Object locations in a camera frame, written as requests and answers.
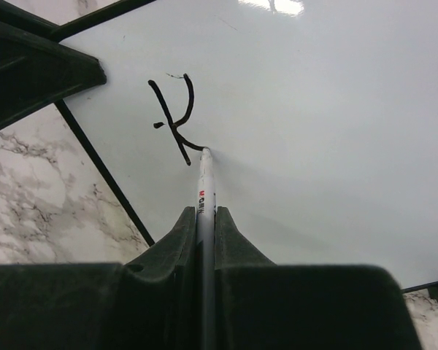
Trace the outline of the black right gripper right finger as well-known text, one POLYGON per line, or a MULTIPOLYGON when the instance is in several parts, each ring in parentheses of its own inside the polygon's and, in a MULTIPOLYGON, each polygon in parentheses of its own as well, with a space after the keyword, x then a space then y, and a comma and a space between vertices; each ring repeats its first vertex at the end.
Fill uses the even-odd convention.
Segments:
POLYGON ((215 226, 218 349, 419 349, 393 277, 370 265, 276 265, 220 207, 215 226))

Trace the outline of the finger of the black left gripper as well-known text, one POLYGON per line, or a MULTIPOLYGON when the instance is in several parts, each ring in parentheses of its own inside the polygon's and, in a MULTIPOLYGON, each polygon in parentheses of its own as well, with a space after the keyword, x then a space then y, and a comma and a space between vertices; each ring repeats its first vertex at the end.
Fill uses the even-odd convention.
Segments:
POLYGON ((0 130, 105 84, 96 58, 50 40, 55 29, 56 24, 0 1, 0 130))

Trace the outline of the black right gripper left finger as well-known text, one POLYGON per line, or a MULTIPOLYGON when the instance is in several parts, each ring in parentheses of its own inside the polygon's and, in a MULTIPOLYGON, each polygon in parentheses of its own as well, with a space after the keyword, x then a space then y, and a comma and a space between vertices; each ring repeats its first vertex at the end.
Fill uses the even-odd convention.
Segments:
POLYGON ((0 349, 193 349, 195 226, 125 265, 0 265, 0 349))

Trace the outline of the silver whiteboard marker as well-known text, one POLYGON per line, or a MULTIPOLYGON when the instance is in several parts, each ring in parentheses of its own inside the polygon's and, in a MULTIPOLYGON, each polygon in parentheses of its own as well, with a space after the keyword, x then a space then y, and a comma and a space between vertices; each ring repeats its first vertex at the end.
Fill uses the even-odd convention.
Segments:
POLYGON ((201 278, 201 349, 215 348, 215 178, 210 149, 202 150, 196 214, 201 278))

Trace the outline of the white framed whiteboard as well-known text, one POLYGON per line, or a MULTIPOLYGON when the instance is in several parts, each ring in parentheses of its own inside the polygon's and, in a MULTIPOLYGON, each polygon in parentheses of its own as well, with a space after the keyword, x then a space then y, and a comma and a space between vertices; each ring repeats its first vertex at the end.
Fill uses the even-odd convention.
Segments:
POLYGON ((152 238, 207 147, 272 261, 438 282, 438 1, 136 1, 54 38, 106 74, 65 104, 152 238))

